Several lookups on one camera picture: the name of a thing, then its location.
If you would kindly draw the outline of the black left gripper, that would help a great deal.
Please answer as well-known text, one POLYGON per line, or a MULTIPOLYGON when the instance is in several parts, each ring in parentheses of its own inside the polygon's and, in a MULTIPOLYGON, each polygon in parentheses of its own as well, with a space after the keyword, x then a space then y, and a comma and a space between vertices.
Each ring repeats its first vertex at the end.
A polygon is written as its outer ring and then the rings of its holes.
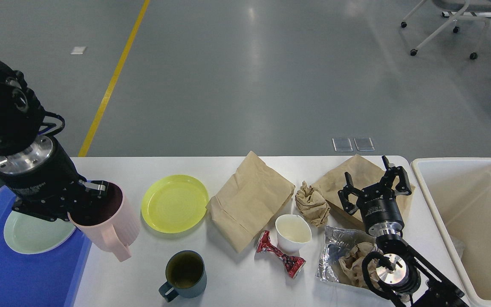
POLYGON ((12 210, 49 222, 69 222, 68 212, 93 211, 109 190, 107 181, 80 176, 52 136, 37 136, 22 152, 0 156, 0 179, 20 198, 12 210))

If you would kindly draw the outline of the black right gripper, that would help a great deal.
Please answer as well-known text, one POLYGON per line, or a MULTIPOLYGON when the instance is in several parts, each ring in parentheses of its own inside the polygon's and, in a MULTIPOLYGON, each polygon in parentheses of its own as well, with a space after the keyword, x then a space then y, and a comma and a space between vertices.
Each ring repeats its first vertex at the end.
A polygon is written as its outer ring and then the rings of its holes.
POLYGON ((403 230, 403 217, 396 196, 412 194, 406 170, 390 163, 386 156, 382 156, 382 161, 386 171, 378 183, 379 187, 359 190, 353 186, 351 174, 345 172, 346 184, 338 191, 343 210, 353 215, 359 209, 366 232, 374 237, 395 235, 403 230), (356 204, 350 202, 351 194, 358 197, 356 204))

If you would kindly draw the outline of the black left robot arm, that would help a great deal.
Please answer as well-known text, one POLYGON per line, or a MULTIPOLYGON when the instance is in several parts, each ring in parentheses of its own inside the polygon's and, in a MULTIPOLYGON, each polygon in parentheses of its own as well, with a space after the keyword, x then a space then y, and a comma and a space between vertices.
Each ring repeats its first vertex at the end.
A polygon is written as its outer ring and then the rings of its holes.
POLYGON ((0 61, 0 179, 13 210, 45 221, 96 223, 109 183, 80 175, 56 134, 66 125, 46 111, 24 75, 0 61))

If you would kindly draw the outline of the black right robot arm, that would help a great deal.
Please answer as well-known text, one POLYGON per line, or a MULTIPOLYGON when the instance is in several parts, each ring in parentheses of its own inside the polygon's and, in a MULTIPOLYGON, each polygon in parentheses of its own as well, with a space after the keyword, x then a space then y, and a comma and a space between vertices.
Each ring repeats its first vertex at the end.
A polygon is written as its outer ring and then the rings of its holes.
POLYGON ((402 237, 404 221, 397 196, 411 195, 406 170, 382 156, 385 172, 380 181, 361 190, 345 172, 346 183, 338 192, 348 214, 361 213, 365 230, 375 238, 378 251, 370 252, 361 264, 367 287, 376 295, 403 307, 419 289, 421 275, 427 276, 427 291, 419 299, 411 299, 413 307, 465 307, 464 292, 421 256, 402 237))

